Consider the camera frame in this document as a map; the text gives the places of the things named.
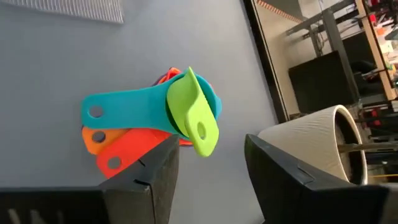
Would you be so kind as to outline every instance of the ribbed planter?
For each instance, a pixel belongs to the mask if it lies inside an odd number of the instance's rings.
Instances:
[[[364,152],[349,152],[348,155],[338,152],[338,144],[362,143],[354,119],[344,106],[334,106],[278,124],[261,131],[258,136],[343,180],[354,184],[368,182]],[[347,158],[344,166],[342,158]]]

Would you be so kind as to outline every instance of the hanging hole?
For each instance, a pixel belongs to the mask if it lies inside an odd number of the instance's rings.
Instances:
[[[121,160],[119,157],[115,156],[108,160],[108,168],[109,169],[117,169],[121,165]]]
[[[105,133],[103,131],[96,131],[93,134],[92,140],[96,143],[101,143],[103,141],[105,141]]]
[[[206,129],[205,129],[205,126],[203,125],[203,123],[201,123],[201,122],[198,123],[198,133],[199,133],[199,137],[202,140],[205,140],[205,138],[206,138]]]
[[[89,111],[90,115],[94,118],[99,118],[104,114],[102,107],[100,106],[92,106]]]

